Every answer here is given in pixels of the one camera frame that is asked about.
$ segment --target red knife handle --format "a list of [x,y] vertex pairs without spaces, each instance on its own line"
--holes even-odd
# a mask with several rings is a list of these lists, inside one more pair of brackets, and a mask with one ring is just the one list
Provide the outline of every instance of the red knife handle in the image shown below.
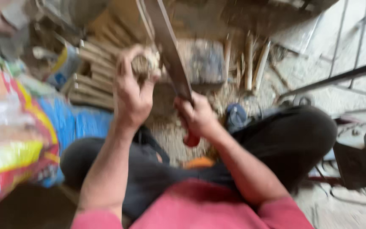
[[200,143],[200,138],[188,132],[183,138],[183,143],[188,147],[196,147]]

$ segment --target pink shirt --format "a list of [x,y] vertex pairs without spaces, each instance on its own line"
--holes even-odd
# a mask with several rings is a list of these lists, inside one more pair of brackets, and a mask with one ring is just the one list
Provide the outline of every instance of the pink shirt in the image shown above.
[[[72,229],[122,229],[109,211],[78,214]],[[283,198],[253,211],[232,190],[199,180],[186,180],[168,188],[132,224],[130,229],[313,229],[296,203]]]

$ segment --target black pants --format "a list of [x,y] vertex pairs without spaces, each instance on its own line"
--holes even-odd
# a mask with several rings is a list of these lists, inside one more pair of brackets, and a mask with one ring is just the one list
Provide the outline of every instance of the black pants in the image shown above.
[[[282,110],[233,134],[250,153],[264,162],[288,189],[294,189],[336,141],[337,129],[328,115],[310,106]],[[80,188],[104,139],[74,142],[61,158],[66,183]],[[198,178],[236,190],[224,164],[207,169],[179,169],[159,163],[148,144],[132,143],[123,212],[133,220],[175,182]]]

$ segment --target concrete floor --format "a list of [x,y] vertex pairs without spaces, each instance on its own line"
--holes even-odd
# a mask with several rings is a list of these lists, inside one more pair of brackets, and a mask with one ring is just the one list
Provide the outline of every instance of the concrete floor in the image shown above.
[[[307,47],[307,59],[287,57],[277,65],[278,70],[293,88],[328,77],[330,64],[321,59],[320,55],[333,57],[343,4],[344,0],[340,0],[323,14]],[[364,9],[365,1],[349,1],[333,75],[351,70],[354,66],[360,33],[360,30],[354,29],[354,26],[363,17]],[[362,47],[358,67],[366,65],[366,30]],[[271,70],[266,69],[265,77],[273,78],[275,75]],[[258,111],[258,107],[263,109],[272,105],[275,92],[271,89],[270,84],[270,81],[264,80],[261,94],[257,97],[240,95],[232,91],[230,86],[226,86],[225,89],[234,94],[227,102],[240,102],[250,114],[254,114]],[[357,89],[366,90],[366,77],[357,80],[355,85]],[[335,86],[318,89],[310,94],[313,96],[316,106],[331,115],[366,108],[366,96]],[[221,104],[221,106],[221,110],[224,110],[225,104]],[[170,153],[173,164],[177,165],[180,161],[207,153],[209,146],[205,142],[202,142],[201,147],[196,149],[184,147],[181,143],[184,130],[175,117],[171,117],[168,122],[160,123],[158,121],[159,119],[156,117],[151,117],[147,124],[159,143]],[[324,190],[329,191],[328,186],[322,186]],[[366,207],[343,203],[333,197],[327,197],[324,190],[315,185],[311,188],[301,188],[298,195],[295,196],[299,207],[316,228],[366,228]],[[335,189],[334,194],[366,202],[366,196],[355,191],[338,188]],[[45,190],[24,186],[16,189],[0,203],[0,228],[68,228],[74,210],[74,205],[55,188]]]

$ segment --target knee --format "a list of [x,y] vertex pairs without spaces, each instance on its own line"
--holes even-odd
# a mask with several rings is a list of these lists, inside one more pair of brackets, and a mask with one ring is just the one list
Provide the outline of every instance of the knee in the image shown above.
[[327,153],[336,142],[337,125],[322,110],[313,106],[292,108],[295,112],[294,124],[298,125],[300,138],[315,147],[316,152]]
[[80,189],[84,178],[104,144],[102,138],[82,138],[65,149],[60,157],[60,169],[65,183]]

